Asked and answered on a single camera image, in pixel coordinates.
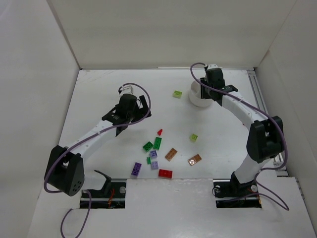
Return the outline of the dark green square lego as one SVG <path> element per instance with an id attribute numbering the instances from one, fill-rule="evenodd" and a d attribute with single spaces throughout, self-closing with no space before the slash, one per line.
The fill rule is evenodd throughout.
<path id="1" fill-rule="evenodd" d="M 142 148 L 145 152 L 148 152 L 153 148 L 153 146 L 153 143 L 148 141 Z"/>

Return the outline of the small lime green lego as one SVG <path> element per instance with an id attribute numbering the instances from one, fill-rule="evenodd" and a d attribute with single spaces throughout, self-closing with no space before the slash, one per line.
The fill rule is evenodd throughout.
<path id="1" fill-rule="evenodd" d="M 198 136 L 193 133 L 193 134 L 191 134 L 191 136 L 190 136 L 190 141 L 196 142 L 196 141 L 197 141 L 197 138 L 198 138 Z"/>

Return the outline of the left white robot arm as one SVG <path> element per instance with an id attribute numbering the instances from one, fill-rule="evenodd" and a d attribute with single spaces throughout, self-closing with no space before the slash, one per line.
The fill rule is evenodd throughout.
<path id="1" fill-rule="evenodd" d="M 151 116 L 150 99 L 125 93 L 98 124 L 70 146 L 55 146 L 50 153 L 44 176 L 48 193 L 74 196 L 85 181 L 84 164 L 105 143 L 116 138 L 128 126 Z"/>

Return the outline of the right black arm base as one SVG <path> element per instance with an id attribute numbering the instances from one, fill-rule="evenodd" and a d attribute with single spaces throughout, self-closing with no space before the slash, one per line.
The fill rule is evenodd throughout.
<path id="1" fill-rule="evenodd" d="M 234 174 L 228 179 L 213 179 L 212 193 L 217 208 L 262 207 L 255 181 L 240 184 Z"/>

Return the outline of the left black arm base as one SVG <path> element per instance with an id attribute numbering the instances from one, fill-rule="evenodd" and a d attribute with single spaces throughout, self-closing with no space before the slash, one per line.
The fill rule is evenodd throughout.
<path id="1" fill-rule="evenodd" d="M 101 171 L 95 170 L 86 176 L 81 192 L 79 208 L 92 209 L 124 209 L 127 180 L 111 178 Z"/>

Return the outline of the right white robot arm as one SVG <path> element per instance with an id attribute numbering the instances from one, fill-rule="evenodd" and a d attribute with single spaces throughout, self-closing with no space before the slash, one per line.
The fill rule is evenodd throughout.
<path id="1" fill-rule="evenodd" d="M 268 118 L 244 100 L 238 89 L 226 85 L 220 68 L 205 68 L 200 79 L 201 98 L 211 99 L 229 110 L 249 131 L 247 156 L 229 181 L 214 183 L 217 198 L 242 197 L 255 184 L 255 178 L 264 165 L 284 150 L 283 122 L 278 116 Z"/>

